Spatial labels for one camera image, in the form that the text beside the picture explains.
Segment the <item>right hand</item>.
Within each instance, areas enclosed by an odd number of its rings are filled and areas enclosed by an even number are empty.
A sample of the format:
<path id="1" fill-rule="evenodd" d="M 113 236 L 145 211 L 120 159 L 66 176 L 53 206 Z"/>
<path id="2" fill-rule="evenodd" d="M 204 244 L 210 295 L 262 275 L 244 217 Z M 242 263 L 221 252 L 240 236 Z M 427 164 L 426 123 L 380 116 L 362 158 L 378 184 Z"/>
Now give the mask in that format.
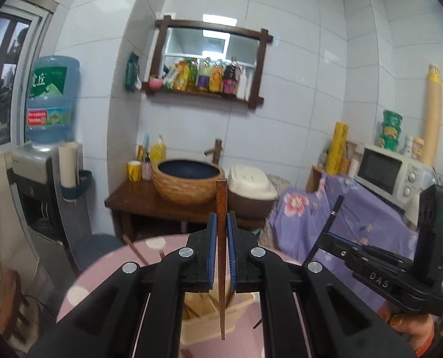
<path id="1" fill-rule="evenodd" d="M 377 315 L 394 331 L 410 336 L 408 344 L 417 357 L 428 352 L 435 340 L 435 324 L 431 314 L 394 315 L 387 301 L 377 310 Z"/>

